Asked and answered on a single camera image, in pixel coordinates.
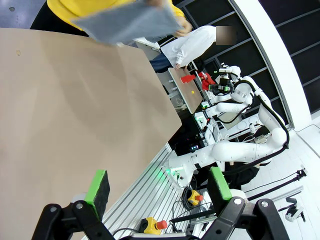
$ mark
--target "red emergency stop button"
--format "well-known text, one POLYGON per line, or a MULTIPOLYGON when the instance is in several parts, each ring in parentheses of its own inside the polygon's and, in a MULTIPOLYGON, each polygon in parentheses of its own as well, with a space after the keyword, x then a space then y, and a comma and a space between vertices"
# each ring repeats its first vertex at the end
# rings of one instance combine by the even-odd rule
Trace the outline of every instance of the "red emergency stop button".
POLYGON ((166 229, 168 227, 168 224, 165 220, 162 221, 158 221, 156 224, 156 229, 160 230, 160 229, 166 229))
POLYGON ((195 196, 195 200, 202 201, 203 199, 204 199, 204 196, 202 195, 195 196))

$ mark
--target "yellow shirt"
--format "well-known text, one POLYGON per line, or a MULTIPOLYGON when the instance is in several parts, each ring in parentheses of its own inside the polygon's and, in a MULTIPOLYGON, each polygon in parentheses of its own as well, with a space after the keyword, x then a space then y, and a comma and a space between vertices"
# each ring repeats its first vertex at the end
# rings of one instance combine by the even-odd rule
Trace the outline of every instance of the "yellow shirt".
MULTIPOLYGON (((184 17, 184 13, 173 5, 172 0, 167 0, 177 17, 184 17)), ((47 0, 48 7, 60 19, 82 30, 70 22, 78 17, 84 17, 104 9, 135 2, 135 0, 47 0)))

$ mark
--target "red object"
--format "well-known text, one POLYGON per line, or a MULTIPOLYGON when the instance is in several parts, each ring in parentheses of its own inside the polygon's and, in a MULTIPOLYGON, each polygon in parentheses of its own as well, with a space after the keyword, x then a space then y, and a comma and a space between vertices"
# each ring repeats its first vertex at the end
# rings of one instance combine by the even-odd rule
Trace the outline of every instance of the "red object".
POLYGON ((187 75, 187 76, 181 77, 181 81, 185 84, 185 83, 191 82, 195 78, 196 78, 195 75, 187 75))
POLYGON ((202 201, 203 199, 204 199, 204 196, 202 195, 195 196, 195 200, 202 201))
POLYGON ((165 220, 162 220, 162 221, 158 221, 156 224, 155 224, 155 227, 156 229, 160 230, 160 229, 166 229, 168 227, 168 224, 165 220))
POLYGON ((215 81, 212 80, 211 76, 208 73, 204 73, 203 71, 198 73, 199 77, 202 81, 202 89, 209 90, 209 85, 216 84, 215 81))

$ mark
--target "white floor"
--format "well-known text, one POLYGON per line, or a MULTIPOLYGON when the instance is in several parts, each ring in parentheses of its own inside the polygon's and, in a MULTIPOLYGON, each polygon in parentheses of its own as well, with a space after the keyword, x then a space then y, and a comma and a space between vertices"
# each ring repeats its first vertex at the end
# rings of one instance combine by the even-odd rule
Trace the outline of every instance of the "white floor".
MULTIPOLYGON (((301 165, 304 165, 308 170, 307 177, 272 192, 263 198, 271 199, 303 185, 304 190, 302 193, 294 196, 293 198, 296 198, 298 203, 304 207, 303 212, 306 222, 303 222, 302 218, 298 218, 295 222, 285 220, 284 215, 286 211, 282 211, 280 216, 291 240, 317 240, 320 239, 320 158, 314 151, 318 151, 317 153, 319 154, 320 149, 310 148, 298 134, 304 138, 304 141, 311 143, 311 145, 314 145, 315 147, 320 146, 320 130, 315 126, 310 126, 299 133, 295 133, 291 130, 289 149, 274 157, 269 165, 261 167, 256 178, 254 178, 250 183, 244 185, 243 190, 247 191, 285 178, 297 170, 300 170, 301 165)), ((294 176, 248 192, 247 196, 249 197, 263 192, 269 188, 277 186, 278 184, 284 183, 293 177, 294 176)), ((285 199, 279 200, 275 203, 275 206, 278 209, 288 205, 289 203, 287 203, 285 199)), ((236 229, 230 239, 247 240, 250 238, 245 230, 236 229)))

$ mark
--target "black wall panel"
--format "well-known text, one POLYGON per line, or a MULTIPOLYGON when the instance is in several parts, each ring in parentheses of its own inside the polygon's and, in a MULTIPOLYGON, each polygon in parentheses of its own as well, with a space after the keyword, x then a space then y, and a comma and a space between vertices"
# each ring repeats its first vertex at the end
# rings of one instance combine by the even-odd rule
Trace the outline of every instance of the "black wall panel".
POLYGON ((288 52, 296 53, 291 59, 304 85, 310 111, 319 110, 316 93, 320 92, 320 79, 311 80, 320 77, 320 1, 260 0, 260 3, 275 25, 291 20, 277 30, 288 52))
POLYGON ((320 44, 295 55, 292 61, 302 84, 320 76, 320 44))
POLYGON ((227 0, 195 0, 188 4, 186 9, 199 27, 207 25, 234 10, 227 0))
MULTIPOLYGON (((213 26, 232 26, 236 29, 236 35, 237 35, 237 40, 236 43, 241 43, 242 41, 249 39, 251 36, 249 34, 249 32, 247 31, 246 27, 244 26, 244 24, 242 23, 241 19, 238 17, 238 15, 236 13, 220 20, 217 21, 215 24, 213 24, 213 26)), ((204 54, 201 56, 201 58, 203 60, 206 60, 210 57, 212 57, 213 55, 216 55, 228 48, 230 48, 231 46, 229 45, 216 45, 216 43, 214 43, 211 47, 209 47, 207 49, 207 51, 204 52, 204 54)))
POLYGON ((273 110, 275 110, 275 112, 282 117, 282 119, 284 120, 284 123, 288 124, 286 112, 284 109, 284 105, 281 102, 281 99, 278 98, 277 100, 272 101, 271 105, 272 105, 273 110))
POLYGON ((289 52, 293 54, 320 41, 320 11, 278 27, 289 52))
POLYGON ((219 70, 219 67, 216 65, 216 63, 214 61, 209 62, 208 64, 205 65, 205 69, 208 72, 208 74, 210 74, 210 76, 212 77, 212 79, 216 79, 215 76, 215 71, 219 70))
POLYGON ((274 25, 320 8, 319 0, 259 0, 274 25))
POLYGON ((272 80, 272 77, 267 69, 253 75, 252 78, 269 99, 273 99, 278 96, 275 84, 270 84, 270 79, 272 80))
POLYGON ((216 42, 214 42, 211 47, 209 47, 202 55, 201 59, 202 60, 207 60, 211 58, 212 56, 221 53, 222 51, 230 48, 229 45, 216 45, 216 42))
MULTIPOLYGON (((273 110, 275 110, 275 112, 277 114, 279 114, 280 117, 282 117, 282 119, 284 120, 284 123, 287 125, 288 124, 288 120, 287 120, 286 112, 285 112, 284 106, 283 106, 280 98, 272 101, 271 105, 272 105, 273 110)), ((257 114, 258 112, 259 112, 259 108, 255 109, 253 111, 250 111, 248 113, 245 113, 244 117, 248 118, 248 117, 250 117, 252 115, 257 114)))
POLYGON ((266 66, 253 40, 222 54, 218 59, 220 63, 239 66, 242 76, 252 74, 266 66))
POLYGON ((303 88, 311 113, 320 110, 320 80, 314 81, 303 88))
POLYGON ((179 3, 181 3, 181 2, 183 2, 184 0, 172 0, 172 3, 173 3, 173 5, 177 5, 177 4, 179 4, 179 3))

